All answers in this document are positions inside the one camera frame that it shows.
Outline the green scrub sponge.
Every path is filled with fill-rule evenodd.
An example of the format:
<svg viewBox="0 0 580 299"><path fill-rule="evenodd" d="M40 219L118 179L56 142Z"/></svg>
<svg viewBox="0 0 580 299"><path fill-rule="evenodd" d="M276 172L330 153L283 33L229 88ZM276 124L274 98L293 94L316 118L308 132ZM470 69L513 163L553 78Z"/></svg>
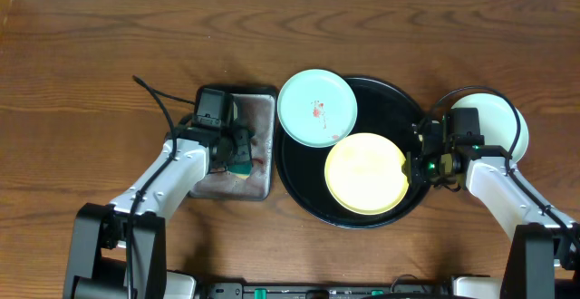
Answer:
<svg viewBox="0 0 580 299"><path fill-rule="evenodd" d="M235 162L227 165L227 171L237 178L247 179L252 172L252 161Z"/></svg>

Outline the yellow plate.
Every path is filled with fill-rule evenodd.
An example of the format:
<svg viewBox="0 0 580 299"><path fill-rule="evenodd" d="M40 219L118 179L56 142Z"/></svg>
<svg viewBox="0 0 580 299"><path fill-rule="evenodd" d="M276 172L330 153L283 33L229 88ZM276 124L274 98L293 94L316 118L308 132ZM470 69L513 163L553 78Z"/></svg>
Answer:
<svg viewBox="0 0 580 299"><path fill-rule="evenodd" d="M379 215L394 209L407 195L405 163L391 140L356 133L332 147L324 163L324 180L342 207L359 215Z"/></svg>

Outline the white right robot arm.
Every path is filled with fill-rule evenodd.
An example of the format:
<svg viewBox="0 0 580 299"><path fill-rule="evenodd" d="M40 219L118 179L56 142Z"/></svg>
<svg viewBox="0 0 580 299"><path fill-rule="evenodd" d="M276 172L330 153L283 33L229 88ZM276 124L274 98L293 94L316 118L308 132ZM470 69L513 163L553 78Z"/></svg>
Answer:
<svg viewBox="0 0 580 299"><path fill-rule="evenodd" d="M523 129L521 120L451 116L413 127L421 150L408 155L410 182L468 191L511 241L502 278L456 277L448 298L579 295L579 224L552 206L521 174L513 154Z"/></svg>

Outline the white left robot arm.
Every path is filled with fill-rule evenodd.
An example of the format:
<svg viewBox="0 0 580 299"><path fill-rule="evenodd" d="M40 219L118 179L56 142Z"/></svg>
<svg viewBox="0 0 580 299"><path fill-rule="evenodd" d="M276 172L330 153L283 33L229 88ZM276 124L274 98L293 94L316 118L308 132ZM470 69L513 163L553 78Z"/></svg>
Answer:
<svg viewBox="0 0 580 299"><path fill-rule="evenodd" d="M159 156L107 205L77 213L63 285L65 298L192 298L194 277L167 268L166 227L213 164L250 159L252 132L172 130Z"/></svg>

